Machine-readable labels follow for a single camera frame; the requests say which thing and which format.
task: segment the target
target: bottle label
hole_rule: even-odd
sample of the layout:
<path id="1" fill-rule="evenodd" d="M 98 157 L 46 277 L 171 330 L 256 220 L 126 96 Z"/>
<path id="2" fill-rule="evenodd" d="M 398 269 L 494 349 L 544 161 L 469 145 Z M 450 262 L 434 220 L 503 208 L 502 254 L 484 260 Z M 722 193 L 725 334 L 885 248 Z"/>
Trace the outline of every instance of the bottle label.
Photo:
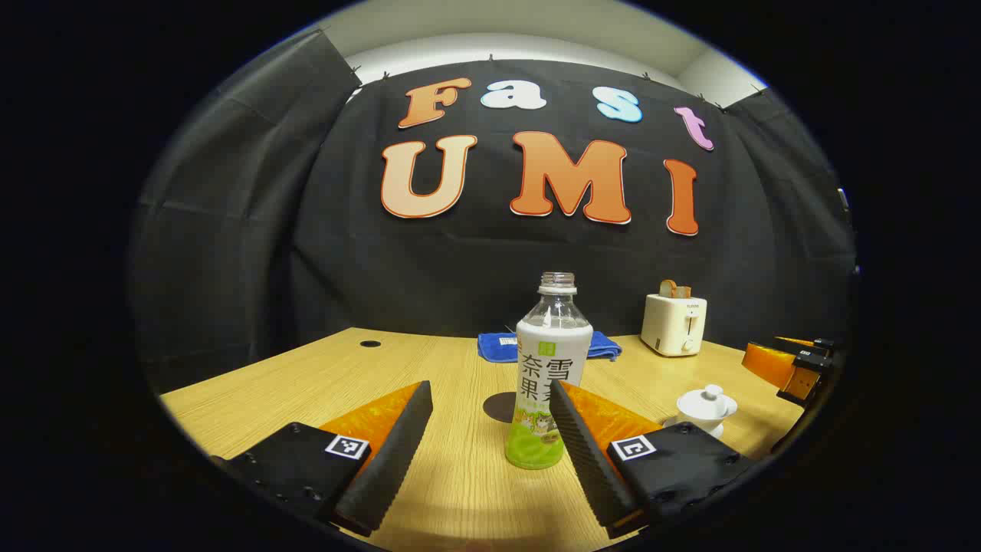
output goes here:
<path id="1" fill-rule="evenodd" d="M 518 386 L 507 445 L 512 464 L 535 469 L 561 460 L 564 447 L 548 408 L 551 382 L 579 385 L 591 336 L 592 331 L 583 339 L 539 341 L 518 335 Z"/>

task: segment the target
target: white toaster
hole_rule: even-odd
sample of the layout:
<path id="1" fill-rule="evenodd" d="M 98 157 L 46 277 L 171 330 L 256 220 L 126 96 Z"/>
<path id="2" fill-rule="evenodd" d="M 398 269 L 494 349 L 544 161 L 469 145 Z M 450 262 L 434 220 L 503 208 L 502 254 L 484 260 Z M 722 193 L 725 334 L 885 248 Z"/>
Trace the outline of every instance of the white toaster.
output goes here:
<path id="1" fill-rule="evenodd" d="M 647 296 L 641 339 L 666 357 L 696 355 L 701 350 L 708 302 L 691 297 L 691 292 L 665 280 L 659 294 Z"/>

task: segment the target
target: plastic bottle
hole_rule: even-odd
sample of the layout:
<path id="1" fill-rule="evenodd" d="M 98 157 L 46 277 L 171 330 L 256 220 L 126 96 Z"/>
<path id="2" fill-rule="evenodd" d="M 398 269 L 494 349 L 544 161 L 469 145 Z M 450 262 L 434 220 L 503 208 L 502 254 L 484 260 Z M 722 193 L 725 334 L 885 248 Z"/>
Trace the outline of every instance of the plastic bottle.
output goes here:
<path id="1" fill-rule="evenodd" d="M 524 469 L 554 466 L 565 450 L 548 409 L 551 380 L 579 385 L 593 326 L 572 302 L 575 276 L 545 272 L 541 300 L 518 322 L 518 385 L 507 437 L 508 462 Z"/>

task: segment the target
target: wooden table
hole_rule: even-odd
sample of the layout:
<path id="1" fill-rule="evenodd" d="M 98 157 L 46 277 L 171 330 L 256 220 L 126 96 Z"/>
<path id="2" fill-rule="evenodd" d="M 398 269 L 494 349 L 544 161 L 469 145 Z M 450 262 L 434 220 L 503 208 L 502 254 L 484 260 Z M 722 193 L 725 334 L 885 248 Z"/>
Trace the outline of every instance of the wooden table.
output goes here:
<path id="1" fill-rule="evenodd" d="M 717 384 L 739 404 L 722 441 L 759 458 L 802 412 L 740 365 L 742 351 L 703 343 L 694 357 L 667 359 L 638 336 L 612 339 L 623 355 L 588 360 L 582 386 L 654 421 L 676 414 L 683 393 Z M 364 340 L 382 345 L 361 347 Z M 319 426 L 428 379 L 433 415 L 426 434 L 382 527 L 365 540 L 396 551 L 462 550 L 468 543 L 509 552 L 608 546 L 615 541 L 596 523 L 568 455 L 542 470 L 505 460 L 508 426 L 485 414 L 483 403 L 515 390 L 516 366 L 481 359 L 476 339 L 350 328 L 163 401 L 204 451 L 231 458 L 291 421 Z"/>

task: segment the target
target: folded towel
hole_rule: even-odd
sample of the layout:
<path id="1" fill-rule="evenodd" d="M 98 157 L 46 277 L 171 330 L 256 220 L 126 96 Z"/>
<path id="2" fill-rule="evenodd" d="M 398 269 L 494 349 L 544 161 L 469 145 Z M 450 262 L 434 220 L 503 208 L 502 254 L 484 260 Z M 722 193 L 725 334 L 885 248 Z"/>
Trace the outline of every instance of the folded towel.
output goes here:
<path id="1" fill-rule="evenodd" d="M 480 334 L 477 336 L 477 353 L 490 362 L 517 362 L 518 338 L 515 334 Z M 601 332 L 593 332 L 587 358 L 607 358 L 614 361 L 621 353 L 623 349 L 610 341 L 610 338 Z"/>

